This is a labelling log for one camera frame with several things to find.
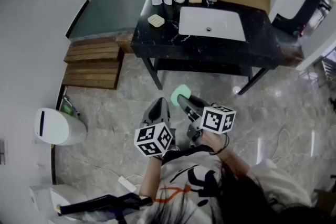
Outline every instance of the black marble countertop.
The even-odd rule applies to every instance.
[[[145,1],[132,40],[137,57],[213,61],[268,69],[274,69],[281,63],[283,55],[280,46],[263,10],[222,1],[210,7],[239,14],[246,41],[237,41],[180,35],[178,24],[183,6],[207,7],[205,0],[202,4],[190,4],[188,0],[183,4],[173,1],[172,6],[153,6],[151,0]],[[159,28],[150,25],[147,19],[153,14],[163,17],[165,24]]]

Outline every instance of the human hand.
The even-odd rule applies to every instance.
[[[220,151],[225,145],[218,134],[203,130],[202,139],[204,144],[211,147],[214,152]]]

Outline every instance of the green brush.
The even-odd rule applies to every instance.
[[[182,95],[184,97],[186,97],[187,99],[190,98],[191,96],[191,90],[188,88],[187,85],[180,85],[178,86],[175,91],[172,93],[172,96],[170,97],[170,100],[172,101],[174,106],[180,106],[178,101],[177,101],[177,97],[179,95]]]

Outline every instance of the white t-shirt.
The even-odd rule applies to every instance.
[[[181,211],[183,194],[187,197],[184,200],[187,223],[212,223],[213,217],[219,221],[220,216],[213,216],[213,213],[219,212],[215,196],[219,192],[221,169],[221,160],[209,152],[196,152],[167,162],[161,168],[156,200],[144,211],[138,223],[146,223],[148,215],[156,212],[160,204],[169,204],[172,211]],[[252,167],[248,176],[260,184],[269,203],[276,199],[283,205],[311,205],[307,192],[268,159]]]

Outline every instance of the white box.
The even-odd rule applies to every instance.
[[[206,106],[200,128],[216,134],[224,134],[232,130],[235,117],[236,111],[225,106]]]
[[[171,141],[173,135],[164,122],[147,126],[135,131],[134,146],[144,156],[156,156],[164,154]]]

